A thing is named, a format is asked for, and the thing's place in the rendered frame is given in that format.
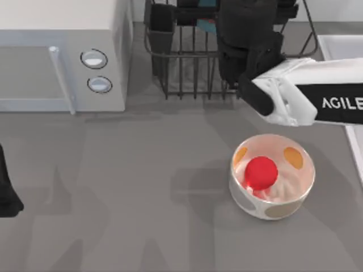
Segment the teal plate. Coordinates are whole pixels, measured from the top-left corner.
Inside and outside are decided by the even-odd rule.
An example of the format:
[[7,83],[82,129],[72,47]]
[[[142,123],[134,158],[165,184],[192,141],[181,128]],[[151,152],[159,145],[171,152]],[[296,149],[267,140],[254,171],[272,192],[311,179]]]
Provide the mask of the teal plate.
[[199,0],[198,2],[198,8],[214,8],[212,15],[208,16],[206,19],[203,18],[197,20],[197,26],[207,33],[216,34],[217,32],[215,19],[218,13],[218,1],[219,0]]

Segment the black cutlery holder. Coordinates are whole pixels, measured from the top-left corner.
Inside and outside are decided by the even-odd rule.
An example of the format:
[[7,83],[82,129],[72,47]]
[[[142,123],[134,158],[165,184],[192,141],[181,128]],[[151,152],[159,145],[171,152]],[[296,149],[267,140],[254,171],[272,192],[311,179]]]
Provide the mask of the black cutlery holder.
[[151,55],[153,75],[156,77],[161,78],[163,76],[163,63],[168,61],[168,58],[158,55],[170,54],[174,30],[174,7],[161,3],[152,4],[149,21],[149,43],[153,53]]

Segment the round grey microwave knob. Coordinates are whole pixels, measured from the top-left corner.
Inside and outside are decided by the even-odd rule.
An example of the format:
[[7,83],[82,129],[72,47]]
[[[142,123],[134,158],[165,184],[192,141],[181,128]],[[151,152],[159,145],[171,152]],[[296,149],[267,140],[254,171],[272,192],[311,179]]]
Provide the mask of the round grey microwave knob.
[[94,78],[88,79],[87,86],[94,93],[106,94],[112,89],[113,84],[108,78],[104,76],[96,76]]
[[87,68],[93,70],[102,69],[108,63],[106,54],[98,49],[91,49],[89,51],[82,52],[80,60]]

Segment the red ball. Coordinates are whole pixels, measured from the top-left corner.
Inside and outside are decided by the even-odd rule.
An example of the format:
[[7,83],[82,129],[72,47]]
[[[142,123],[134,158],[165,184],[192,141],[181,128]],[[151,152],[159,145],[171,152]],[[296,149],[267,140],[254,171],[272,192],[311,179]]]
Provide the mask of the red ball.
[[277,178],[277,165],[266,156],[251,159],[244,171],[246,185],[252,190],[266,190],[277,181]]

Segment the pale microwave oven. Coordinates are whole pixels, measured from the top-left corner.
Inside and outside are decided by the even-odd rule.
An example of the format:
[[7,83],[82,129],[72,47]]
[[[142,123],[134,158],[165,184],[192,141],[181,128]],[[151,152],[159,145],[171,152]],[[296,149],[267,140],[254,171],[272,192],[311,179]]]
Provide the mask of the pale microwave oven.
[[[133,44],[130,0],[0,0],[0,47],[57,46],[71,80],[78,112],[125,110]],[[82,52],[98,49],[107,65],[87,68]],[[94,93],[87,81],[106,77],[107,93]]]

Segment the white bowl with orange dots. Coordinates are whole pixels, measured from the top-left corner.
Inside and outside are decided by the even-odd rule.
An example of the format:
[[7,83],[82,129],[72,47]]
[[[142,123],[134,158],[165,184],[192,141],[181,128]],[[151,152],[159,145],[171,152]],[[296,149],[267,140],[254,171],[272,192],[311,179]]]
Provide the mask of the white bowl with orange dots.
[[[266,190],[252,190],[244,180],[248,162],[257,156],[272,159],[278,168],[277,181]],[[243,211],[262,220],[291,216],[302,206],[314,181],[315,165],[311,156],[299,143],[282,135],[249,137],[231,157],[231,196]]]

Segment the pale microwave door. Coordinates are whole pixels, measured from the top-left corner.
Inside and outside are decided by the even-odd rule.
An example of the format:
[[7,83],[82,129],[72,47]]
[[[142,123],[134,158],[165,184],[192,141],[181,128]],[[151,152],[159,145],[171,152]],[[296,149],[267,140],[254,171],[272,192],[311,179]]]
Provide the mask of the pale microwave door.
[[0,47],[0,112],[69,112],[48,48]]

